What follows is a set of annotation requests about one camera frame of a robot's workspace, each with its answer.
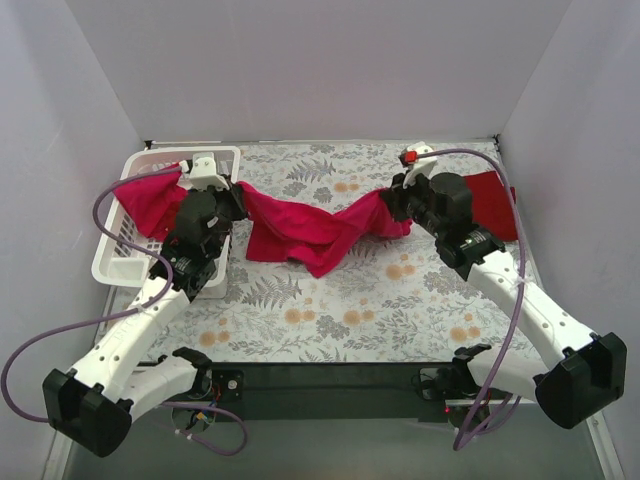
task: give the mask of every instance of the patterned table surface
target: patterned table surface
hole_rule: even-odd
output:
[[[240,179],[274,197],[336,212],[388,186],[401,171],[397,155],[405,145],[247,145]],[[491,143],[433,146],[474,148],[496,157]],[[439,163],[434,173],[490,169],[466,155]],[[420,228],[400,240],[359,241],[320,279],[301,265],[246,260],[250,232],[249,221],[234,227],[226,297],[196,300],[159,336],[148,359],[187,346],[214,361],[449,361],[462,345],[502,343],[507,316],[442,264],[433,239]],[[516,245],[509,248],[517,251]],[[112,310],[124,309],[133,295],[118,288]],[[511,349],[537,357],[519,332]]]

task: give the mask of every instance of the gray wall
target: gray wall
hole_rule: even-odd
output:
[[[502,131],[570,0],[67,0],[143,138]]]
[[[640,3],[575,0],[503,139],[546,288],[627,343],[626,392],[605,413],[640,478]]]
[[[139,138],[62,0],[0,0],[0,363],[44,329],[100,313],[90,206]],[[92,329],[42,342],[10,377],[16,401],[44,414],[41,383],[69,366]],[[0,477],[42,475],[53,430],[0,400]]]

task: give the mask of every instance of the floral tablecloth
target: floral tablecloth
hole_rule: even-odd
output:
[[[390,184],[401,171],[400,143],[255,144],[242,147],[240,179],[264,193],[336,212],[362,194]],[[491,143],[436,144],[474,148],[495,157]],[[438,171],[489,170],[458,155]],[[445,267],[422,229],[400,240],[359,241],[334,271],[313,278],[301,265],[245,259],[251,223],[234,227],[222,300],[196,300],[148,352],[155,359],[181,346],[214,361],[449,361],[461,345],[500,345],[508,318]],[[510,246],[512,252],[516,247]],[[118,289],[113,311],[133,292]],[[536,357],[517,334],[511,349]]]

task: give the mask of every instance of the red cloth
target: red cloth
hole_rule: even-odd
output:
[[[310,205],[276,200],[248,183],[239,183],[253,220],[248,260],[295,259],[318,278],[333,270],[365,233],[398,238],[410,232],[411,221],[394,222],[378,190],[331,214]]]
[[[173,229],[180,202],[187,196],[187,191],[178,186],[179,179],[180,172],[176,172],[116,188],[116,198],[145,237],[162,242]]]
[[[496,172],[485,172],[464,177],[473,194],[473,221],[487,228],[503,242],[518,239],[516,224],[500,177]],[[511,187],[513,200],[516,191]]]

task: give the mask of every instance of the orange flower print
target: orange flower print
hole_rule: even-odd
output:
[[[216,343],[216,334],[213,332],[204,332],[200,335],[200,345],[203,347],[210,347]]]
[[[289,325],[296,325],[300,323],[300,317],[300,310],[298,310],[297,308],[290,308],[289,310],[284,312],[284,320]]]
[[[402,278],[402,268],[399,265],[389,265],[387,267],[387,277],[391,280],[400,280]]]
[[[451,335],[451,339],[457,343],[462,343],[467,339],[467,331],[460,327],[453,327],[449,331],[449,335]]]
[[[344,314],[343,320],[347,325],[355,327],[356,325],[360,325],[360,314],[355,310],[349,310]]]

